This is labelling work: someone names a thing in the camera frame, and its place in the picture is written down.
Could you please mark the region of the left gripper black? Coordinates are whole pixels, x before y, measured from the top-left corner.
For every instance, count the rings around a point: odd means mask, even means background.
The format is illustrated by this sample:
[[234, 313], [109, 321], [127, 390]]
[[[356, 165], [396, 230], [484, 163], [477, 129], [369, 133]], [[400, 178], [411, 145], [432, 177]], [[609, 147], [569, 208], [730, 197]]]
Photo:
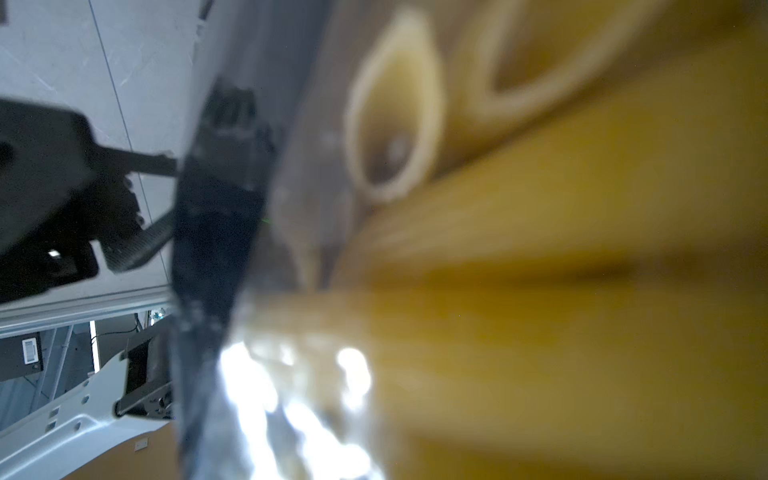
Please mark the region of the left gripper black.
[[1, 301], [97, 276], [95, 241], [115, 273], [159, 253], [175, 211], [142, 229], [131, 173], [175, 177], [177, 161], [100, 146], [80, 113], [2, 100]]

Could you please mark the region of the black penne pasta bag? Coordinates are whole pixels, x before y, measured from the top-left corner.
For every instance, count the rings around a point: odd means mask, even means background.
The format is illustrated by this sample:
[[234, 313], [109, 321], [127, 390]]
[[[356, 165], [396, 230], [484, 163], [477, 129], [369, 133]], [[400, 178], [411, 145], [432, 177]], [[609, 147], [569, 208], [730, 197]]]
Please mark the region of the black penne pasta bag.
[[763, 1], [210, 1], [186, 479], [763, 479]]

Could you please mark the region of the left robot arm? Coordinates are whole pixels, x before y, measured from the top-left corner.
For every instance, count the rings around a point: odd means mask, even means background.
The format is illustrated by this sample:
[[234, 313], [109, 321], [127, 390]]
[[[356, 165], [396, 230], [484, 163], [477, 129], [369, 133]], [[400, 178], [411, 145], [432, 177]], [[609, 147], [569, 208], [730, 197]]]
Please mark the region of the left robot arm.
[[[148, 263], [174, 217], [144, 227], [131, 173], [172, 176], [175, 161], [99, 145], [77, 112], [1, 103], [1, 300], [9, 303]], [[172, 417], [165, 322], [139, 328], [97, 373], [1, 433], [5, 479], [61, 478]]]

